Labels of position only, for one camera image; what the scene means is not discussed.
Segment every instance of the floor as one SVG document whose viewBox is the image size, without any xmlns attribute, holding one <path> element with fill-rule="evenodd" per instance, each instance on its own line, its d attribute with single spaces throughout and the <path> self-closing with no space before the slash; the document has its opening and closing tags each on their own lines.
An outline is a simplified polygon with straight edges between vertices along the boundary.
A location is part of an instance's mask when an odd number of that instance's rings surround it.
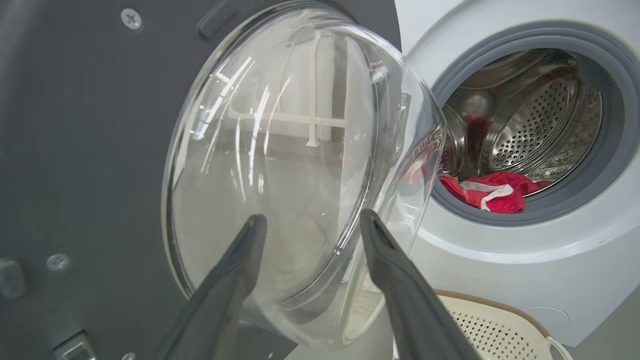
<svg viewBox="0 0 640 360">
<path fill-rule="evenodd" d="M 350 347 L 338 352 L 296 347 L 286 360 L 391 360 L 391 328 L 386 313 Z M 637 360 L 640 354 L 640 289 L 636 290 L 579 346 L 569 348 L 574 360 Z M 561 360 L 554 354 L 554 360 Z"/>
</svg>

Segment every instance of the laundry basket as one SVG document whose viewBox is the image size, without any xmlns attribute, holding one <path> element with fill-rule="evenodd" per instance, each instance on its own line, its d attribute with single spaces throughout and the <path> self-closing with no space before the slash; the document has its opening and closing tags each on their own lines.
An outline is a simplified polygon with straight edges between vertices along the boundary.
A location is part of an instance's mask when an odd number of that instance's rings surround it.
<svg viewBox="0 0 640 360">
<path fill-rule="evenodd" d="M 436 293 L 482 359 L 552 360 L 554 346 L 565 360 L 572 360 L 564 346 L 523 311 L 470 295 Z"/>
</svg>

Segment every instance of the red and white cloth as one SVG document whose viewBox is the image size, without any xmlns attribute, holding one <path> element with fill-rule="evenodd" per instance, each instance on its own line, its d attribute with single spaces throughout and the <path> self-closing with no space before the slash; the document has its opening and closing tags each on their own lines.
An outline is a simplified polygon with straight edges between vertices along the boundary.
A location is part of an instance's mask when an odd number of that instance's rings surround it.
<svg viewBox="0 0 640 360">
<path fill-rule="evenodd" d="M 548 181 L 534 183 L 526 176 L 510 172 L 471 177 L 460 183 L 454 177 L 440 176 L 440 181 L 449 192 L 467 204 L 501 214 L 521 212 L 524 210 L 524 195 L 550 184 Z"/>
</svg>

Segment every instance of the screw head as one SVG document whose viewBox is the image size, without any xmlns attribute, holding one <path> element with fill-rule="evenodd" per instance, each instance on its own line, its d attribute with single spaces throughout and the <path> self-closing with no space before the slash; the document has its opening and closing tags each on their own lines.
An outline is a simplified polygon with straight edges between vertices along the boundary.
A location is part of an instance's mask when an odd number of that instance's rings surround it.
<svg viewBox="0 0 640 360">
<path fill-rule="evenodd" d="M 140 29 L 142 26 L 142 17 L 140 14 L 131 8 L 126 8 L 120 12 L 120 20 L 124 26 L 131 30 Z"/>
<path fill-rule="evenodd" d="M 55 254 L 47 259 L 47 268 L 51 271 L 63 270 L 68 267 L 69 264 L 69 257 L 66 254 Z"/>
</svg>

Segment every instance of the white washing machine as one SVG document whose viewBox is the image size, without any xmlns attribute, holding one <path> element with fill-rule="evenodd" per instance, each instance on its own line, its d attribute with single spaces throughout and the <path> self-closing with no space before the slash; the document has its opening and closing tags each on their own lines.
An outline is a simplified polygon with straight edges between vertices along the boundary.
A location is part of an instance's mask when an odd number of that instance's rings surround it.
<svg viewBox="0 0 640 360">
<path fill-rule="evenodd" d="M 403 53 L 440 104 L 479 70 L 536 49 L 570 54 L 579 81 L 600 93 L 600 128 L 588 151 L 527 198 L 522 213 L 472 208 L 436 184 L 410 254 L 434 288 L 523 309 L 562 343 L 578 345 L 640 280 L 640 3 L 396 0 L 396 7 Z"/>
</svg>

